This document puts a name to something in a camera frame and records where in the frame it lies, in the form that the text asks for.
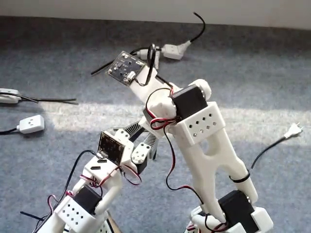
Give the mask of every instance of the white power plug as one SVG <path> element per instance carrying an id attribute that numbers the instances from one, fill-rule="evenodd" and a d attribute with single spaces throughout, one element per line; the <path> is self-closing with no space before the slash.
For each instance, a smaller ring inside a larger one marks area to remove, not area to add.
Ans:
<path id="1" fill-rule="evenodd" d="M 2 95 L 1 92 L 20 94 L 19 91 L 14 89 L 0 88 L 0 103 L 18 103 L 21 100 L 20 97 Z"/>
<path id="2" fill-rule="evenodd" d="M 41 115 L 25 118 L 19 122 L 16 129 L 23 134 L 44 130 L 44 118 Z"/>
<path id="3" fill-rule="evenodd" d="M 175 60 L 180 60 L 184 56 L 184 52 L 189 47 L 191 42 L 188 40 L 186 43 L 180 45 L 164 45 L 161 49 L 163 56 Z"/>

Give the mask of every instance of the power cord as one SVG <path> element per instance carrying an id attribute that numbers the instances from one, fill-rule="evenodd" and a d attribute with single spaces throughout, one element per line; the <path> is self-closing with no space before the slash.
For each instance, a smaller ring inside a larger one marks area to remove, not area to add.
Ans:
<path id="1" fill-rule="evenodd" d="M 202 34 L 204 33 L 205 29 L 206 29 L 206 23 L 204 21 L 204 19 L 196 12 L 193 12 L 193 14 L 195 16 L 197 16 L 203 24 L 203 27 L 201 29 L 201 31 L 198 33 L 198 35 L 196 35 L 194 38 L 188 40 L 187 42 L 180 44 L 180 45 L 169 45 L 166 44 L 164 45 L 162 48 L 156 48 L 155 49 L 155 56 L 156 56 L 156 52 L 160 51 L 163 53 L 163 56 L 167 57 L 167 58 L 171 58 L 171 59 L 175 59 L 175 60 L 180 60 L 183 55 L 184 52 L 186 51 L 187 47 L 194 42 L 195 40 L 197 40 L 199 37 L 202 36 Z M 138 49 L 135 49 L 133 51 L 130 52 L 131 55 L 138 55 L 142 60 L 145 59 L 149 59 L 150 55 L 149 55 L 149 48 L 148 47 L 141 47 Z M 156 68 L 158 66 L 158 60 L 159 60 L 159 56 L 157 58 L 155 58 L 154 63 L 156 63 Z M 96 75 L 97 73 L 99 73 L 100 71 L 102 71 L 103 69 L 107 68 L 108 66 L 110 66 L 112 63 L 114 62 L 114 60 L 102 65 L 101 67 L 99 67 L 98 69 L 96 69 L 95 71 L 91 72 L 91 75 Z"/>
<path id="2" fill-rule="evenodd" d="M 192 39 L 190 40 L 191 43 L 192 43 L 193 41 L 199 39 L 199 37 L 202 36 L 202 34 L 204 33 L 205 28 L 206 28 L 206 23 L 205 23 L 204 19 L 203 19 L 198 13 L 196 13 L 196 12 L 193 12 L 193 14 L 194 14 L 195 16 L 197 16 L 197 17 L 202 21 L 202 23 L 203 23 L 203 28 L 202 28 L 202 30 L 200 31 L 200 33 L 199 33 L 198 35 L 196 35 L 194 38 L 192 38 Z"/>
<path id="3" fill-rule="evenodd" d="M 147 60 L 148 60 L 148 67 L 149 67 L 149 71 L 148 71 L 148 75 L 146 78 L 146 82 L 145 83 L 140 83 L 136 78 L 135 78 L 135 82 L 137 82 L 140 86 L 146 86 L 149 84 L 149 81 L 151 79 L 151 75 L 152 75 L 152 71 L 155 65 L 155 60 L 156 60 L 156 46 L 154 44 L 151 44 L 148 48 L 148 55 L 147 55 Z"/>
<path id="4" fill-rule="evenodd" d="M 34 100 L 32 98 L 29 98 L 27 96 L 20 95 L 20 94 L 11 93 L 11 92 L 0 92 L 0 95 L 19 97 L 19 98 L 21 98 L 23 100 L 27 100 L 27 101 L 31 101 L 31 102 L 34 102 L 34 103 L 38 103 L 38 101 L 36 101 L 36 100 Z"/>
<path id="5" fill-rule="evenodd" d="M 0 131 L 0 135 L 9 134 L 9 133 L 14 132 L 16 130 L 17 130 L 17 128 L 10 129 L 10 130 L 5 130 L 5 131 Z"/>
<path id="6" fill-rule="evenodd" d="M 22 101 L 31 101 L 34 103 L 38 102 L 62 102 L 62 103 L 72 103 L 71 101 L 76 101 L 77 99 L 44 99 L 44 98 L 33 98 L 20 94 L 18 90 L 0 88 L 0 103 L 18 103 L 20 100 Z"/>
<path id="7" fill-rule="evenodd" d="M 290 139 L 292 137 L 296 137 L 298 135 L 300 135 L 302 133 L 302 128 L 303 127 L 299 127 L 299 123 L 298 124 L 292 124 L 290 126 L 290 128 L 288 129 L 288 131 L 284 134 L 283 137 L 281 137 L 278 141 L 272 143 L 271 145 L 269 145 L 268 147 L 266 147 L 262 152 L 259 153 L 259 155 L 257 155 L 257 157 L 254 159 L 251 169 L 254 168 L 256 162 L 258 161 L 258 159 L 269 149 L 275 147 L 276 145 L 280 144 L 281 142 L 286 141 L 287 139 Z"/>

